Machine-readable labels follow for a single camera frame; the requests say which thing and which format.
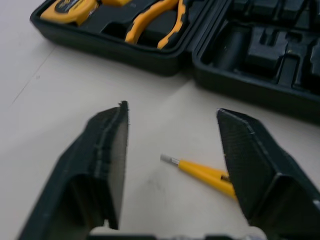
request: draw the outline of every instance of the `screwdriver tip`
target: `screwdriver tip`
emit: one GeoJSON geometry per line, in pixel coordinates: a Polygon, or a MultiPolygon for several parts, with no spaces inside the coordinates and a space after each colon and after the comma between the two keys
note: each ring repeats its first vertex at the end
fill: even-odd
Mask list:
{"type": "Polygon", "coordinates": [[[179,159],[173,158],[173,157],[165,155],[165,154],[161,154],[160,159],[164,162],[175,164],[175,165],[178,165],[180,162],[179,159]]]}

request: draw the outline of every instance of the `white table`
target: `white table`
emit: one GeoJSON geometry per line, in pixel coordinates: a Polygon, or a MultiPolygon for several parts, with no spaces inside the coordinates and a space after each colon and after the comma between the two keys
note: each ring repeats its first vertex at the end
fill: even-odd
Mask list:
{"type": "Polygon", "coordinates": [[[0,10],[1,239],[17,237],[86,121],[122,100],[130,128],[121,233],[262,235],[235,201],[159,160],[165,153],[225,169],[217,108],[261,120],[320,187],[318,126],[199,89],[182,75],[164,78],[56,46],[28,20],[42,1],[5,0],[0,10]]]}

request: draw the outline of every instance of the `yellow screwdriver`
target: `yellow screwdriver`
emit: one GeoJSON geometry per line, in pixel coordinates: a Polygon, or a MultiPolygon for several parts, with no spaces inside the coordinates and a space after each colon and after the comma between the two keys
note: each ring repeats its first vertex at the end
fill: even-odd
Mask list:
{"type": "Polygon", "coordinates": [[[176,159],[164,154],[161,155],[160,159],[167,163],[177,165],[182,171],[200,179],[228,196],[237,199],[234,187],[230,182],[229,174],[227,172],[184,159],[176,159]]]}

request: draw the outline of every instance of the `tape measure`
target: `tape measure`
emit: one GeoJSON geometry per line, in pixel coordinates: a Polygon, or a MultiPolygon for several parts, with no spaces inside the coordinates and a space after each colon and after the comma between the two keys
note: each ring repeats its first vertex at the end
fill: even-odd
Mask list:
{"type": "MultiPolygon", "coordinates": [[[[111,6],[123,6],[131,0],[102,0],[102,4],[111,6]]],[[[90,14],[99,6],[96,0],[57,0],[49,6],[41,18],[61,23],[76,23],[81,25],[90,14]]]]}

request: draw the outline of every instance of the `black plastic tool case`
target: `black plastic tool case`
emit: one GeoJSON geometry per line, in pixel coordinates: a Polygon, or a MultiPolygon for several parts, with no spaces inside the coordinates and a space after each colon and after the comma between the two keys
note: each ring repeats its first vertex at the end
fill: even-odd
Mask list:
{"type": "Polygon", "coordinates": [[[108,6],[99,7],[76,27],[40,18],[54,1],[45,1],[30,19],[57,44],[164,76],[192,68],[209,90],[320,123],[320,0],[194,0],[179,41],[164,49],[145,39],[155,37],[153,30],[164,28],[174,11],[130,44],[124,41],[129,22],[105,20],[121,10],[113,9],[112,16],[108,6]]]}

